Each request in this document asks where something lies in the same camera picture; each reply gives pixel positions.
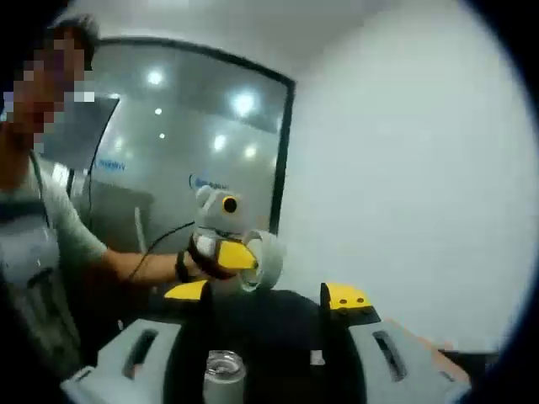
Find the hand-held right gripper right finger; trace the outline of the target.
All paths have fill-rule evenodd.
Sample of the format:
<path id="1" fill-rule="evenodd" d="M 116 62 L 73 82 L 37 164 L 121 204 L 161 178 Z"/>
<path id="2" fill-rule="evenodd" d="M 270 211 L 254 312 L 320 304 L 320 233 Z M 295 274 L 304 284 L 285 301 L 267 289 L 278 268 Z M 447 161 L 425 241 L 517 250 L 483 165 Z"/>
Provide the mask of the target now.
<path id="1" fill-rule="evenodd" d="M 323 361 L 330 396 L 340 403 L 456 403 L 469 376 L 435 347 L 384 321 L 366 294 L 320 286 Z"/>

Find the person's left hand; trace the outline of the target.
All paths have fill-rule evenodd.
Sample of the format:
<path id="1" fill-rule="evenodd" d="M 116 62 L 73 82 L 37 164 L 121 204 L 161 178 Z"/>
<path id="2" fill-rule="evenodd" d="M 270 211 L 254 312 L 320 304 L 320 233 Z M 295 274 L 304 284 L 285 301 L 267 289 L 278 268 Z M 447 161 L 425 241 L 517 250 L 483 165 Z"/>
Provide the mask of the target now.
<path id="1" fill-rule="evenodd" d="M 175 271 L 180 283 L 194 282 L 199 278 L 229 278 L 216 261 L 217 242 L 218 239 L 207 235 L 193 234 L 189 238 L 187 249 L 179 252 L 176 259 Z"/>

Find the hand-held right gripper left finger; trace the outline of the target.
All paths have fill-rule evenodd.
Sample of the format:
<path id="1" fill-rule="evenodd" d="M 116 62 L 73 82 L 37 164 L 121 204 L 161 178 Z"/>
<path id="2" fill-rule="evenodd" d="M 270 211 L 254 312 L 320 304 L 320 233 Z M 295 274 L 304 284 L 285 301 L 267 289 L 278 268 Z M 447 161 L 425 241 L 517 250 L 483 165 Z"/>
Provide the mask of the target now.
<path id="1" fill-rule="evenodd" d="M 168 360 L 184 324 L 201 312 L 211 284 L 165 285 L 150 294 L 146 310 L 99 351 L 97 364 L 64 380 L 71 403 L 164 403 Z"/>

